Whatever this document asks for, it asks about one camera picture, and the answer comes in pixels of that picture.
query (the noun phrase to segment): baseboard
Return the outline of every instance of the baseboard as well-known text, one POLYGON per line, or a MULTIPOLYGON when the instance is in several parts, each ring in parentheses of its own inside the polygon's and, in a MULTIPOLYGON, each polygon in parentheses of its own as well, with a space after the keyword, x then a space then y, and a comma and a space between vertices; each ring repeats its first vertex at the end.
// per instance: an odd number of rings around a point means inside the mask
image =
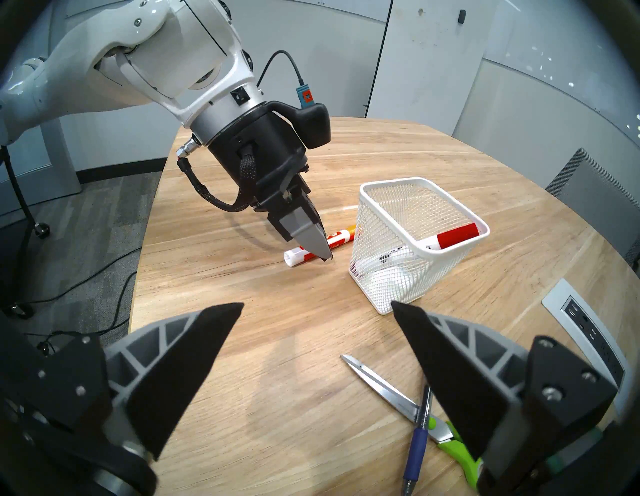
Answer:
POLYGON ((128 175, 146 174, 149 172, 162 172, 167 158, 142 160, 140 162, 129 162, 126 164, 106 165, 94 169, 84 169, 76 171, 80 184, 87 182, 114 179, 115 177, 125 177, 128 175))

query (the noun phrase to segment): metal stand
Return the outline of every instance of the metal stand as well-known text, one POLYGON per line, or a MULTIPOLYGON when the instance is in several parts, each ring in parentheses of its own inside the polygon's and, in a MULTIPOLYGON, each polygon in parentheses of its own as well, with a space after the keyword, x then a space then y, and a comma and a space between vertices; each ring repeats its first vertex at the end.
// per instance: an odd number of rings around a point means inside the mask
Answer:
POLYGON ((19 303, 15 300, 18 281, 20 280, 20 273, 24 265, 24 257, 26 255, 27 245, 29 244, 29 238, 31 237, 31 231, 33 231, 40 239, 45 239, 49 237, 49 234, 51 234, 51 228, 49 228, 49 226, 44 222, 39 223, 34 219, 31 210, 29 209, 29 205, 27 205, 27 202, 22 195, 22 190, 20 189, 18 180, 15 177, 15 172, 11 165, 9 150, 4 146, 0 148, 0 161, 6 166, 6 171, 9 175, 9 180, 11 181, 15 196, 18 198, 20 208, 24 212, 28 222, 28 228, 24 233, 22 244, 20 245, 20 250, 18 252, 17 263, 13 275, 13 283, 10 288, 7 288, 4 284, 0 283, 0 309, 8 316, 17 316, 21 319, 29 319, 34 313, 31 305, 19 303))

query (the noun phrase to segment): office chair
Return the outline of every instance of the office chair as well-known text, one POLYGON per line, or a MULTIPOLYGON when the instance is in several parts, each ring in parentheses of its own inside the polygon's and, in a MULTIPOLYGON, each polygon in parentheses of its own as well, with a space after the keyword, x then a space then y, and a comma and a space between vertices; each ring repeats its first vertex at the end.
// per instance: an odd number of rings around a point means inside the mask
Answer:
POLYGON ((580 148, 547 191, 586 220, 634 271, 640 259, 640 205, 580 148))

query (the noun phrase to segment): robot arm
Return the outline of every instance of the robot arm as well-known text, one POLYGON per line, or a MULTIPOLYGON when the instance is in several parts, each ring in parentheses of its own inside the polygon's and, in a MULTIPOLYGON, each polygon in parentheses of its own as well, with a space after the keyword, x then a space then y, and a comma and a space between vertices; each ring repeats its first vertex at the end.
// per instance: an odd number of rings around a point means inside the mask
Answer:
POLYGON ((328 112, 322 104, 267 102, 252 66, 218 0, 134 0, 76 26, 48 60, 28 60, 12 74, 0 92, 0 144, 63 115, 156 102, 193 131, 179 165, 203 198, 227 211, 266 211, 286 241, 295 237, 329 259, 300 176, 308 170, 305 145, 331 139, 328 112), (227 58, 230 69, 220 74, 227 58), (183 107, 176 97, 189 88, 206 90, 183 107), (220 202, 197 180, 187 156, 202 145, 239 185, 236 204, 220 202))

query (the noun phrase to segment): wood grain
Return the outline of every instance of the wood grain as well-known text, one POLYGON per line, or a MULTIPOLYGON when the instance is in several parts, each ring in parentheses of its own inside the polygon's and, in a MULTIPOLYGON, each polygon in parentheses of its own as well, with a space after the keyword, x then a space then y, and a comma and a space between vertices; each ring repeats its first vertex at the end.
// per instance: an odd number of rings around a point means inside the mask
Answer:
MULTIPOLYGON (((580 353, 541 304, 566 278, 636 366, 640 283, 571 209, 496 160, 429 127, 332 119, 308 152, 305 180, 327 232, 355 223, 358 188, 420 176, 480 215, 492 234, 416 304, 481 323, 529 349, 551 335, 580 353)), ((181 130, 171 156, 190 133, 181 130)), ((207 150, 191 157, 224 201, 237 187, 207 150)), ((131 328, 209 305, 246 306, 212 373, 154 469, 158 494, 395 495, 412 426, 340 359, 349 353, 410 397, 420 367, 393 315, 380 316, 348 275, 352 245, 331 262, 285 265, 265 214, 204 202, 170 159, 149 219, 131 328)), ((444 416, 434 402, 434 413, 444 416)), ((607 418, 613 417, 610 409, 607 418)), ((429 444, 415 494, 473 494, 429 444)))

